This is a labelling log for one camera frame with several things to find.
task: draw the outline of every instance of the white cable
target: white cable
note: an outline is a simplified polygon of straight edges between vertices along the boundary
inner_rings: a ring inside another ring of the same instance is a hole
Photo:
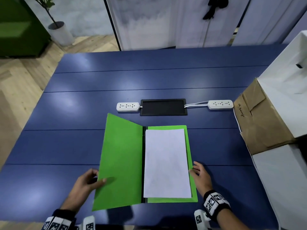
[[[209,101],[203,101],[203,102],[197,102],[197,103],[186,104],[185,106],[196,105],[196,104],[202,104],[202,103],[206,103],[206,102],[209,102]]]
[[[192,104],[190,104],[190,105],[185,106],[185,108],[191,107],[191,106],[208,106],[208,105],[207,104],[203,104],[203,105],[192,105]]]

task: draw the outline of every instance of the plant stem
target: plant stem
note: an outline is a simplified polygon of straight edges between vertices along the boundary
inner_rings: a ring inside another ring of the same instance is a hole
[[[52,21],[54,22],[54,24],[56,25],[56,28],[59,29],[59,26],[57,25],[56,21],[52,18],[51,14],[49,13],[48,9],[45,8],[45,10],[47,11],[49,17],[52,19]]]

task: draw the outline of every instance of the folder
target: folder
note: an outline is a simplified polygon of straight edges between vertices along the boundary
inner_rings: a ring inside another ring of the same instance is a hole
[[[188,169],[193,168],[188,131],[185,125],[145,127],[108,114],[98,180],[108,178],[95,192],[93,211],[140,203],[198,202],[191,175],[191,198],[144,198],[145,131],[184,129]]]

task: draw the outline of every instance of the herringbone wood floor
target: herringbone wood floor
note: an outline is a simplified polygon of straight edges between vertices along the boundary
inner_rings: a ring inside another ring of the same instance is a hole
[[[118,51],[114,35],[78,37],[68,47],[51,42],[36,59],[0,59],[0,170],[62,56],[102,51]],[[0,221],[0,230],[37,230],[42,225]]]

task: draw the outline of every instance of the table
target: table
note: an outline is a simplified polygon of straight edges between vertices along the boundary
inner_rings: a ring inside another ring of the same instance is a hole
[[[118,113],[118,102],[185,98],[187,103],[235,100],[285,45],[66,54],[0,173],[0,219],[43,222],[75,180],[99,167],[107,113],[144,126],[186,125],[192,160],[252,229],[278,223],[242,140],[232,110],[191,108],[187,116]],[[77,222],[196,228],[198,203],[140,204],[91,212]]]

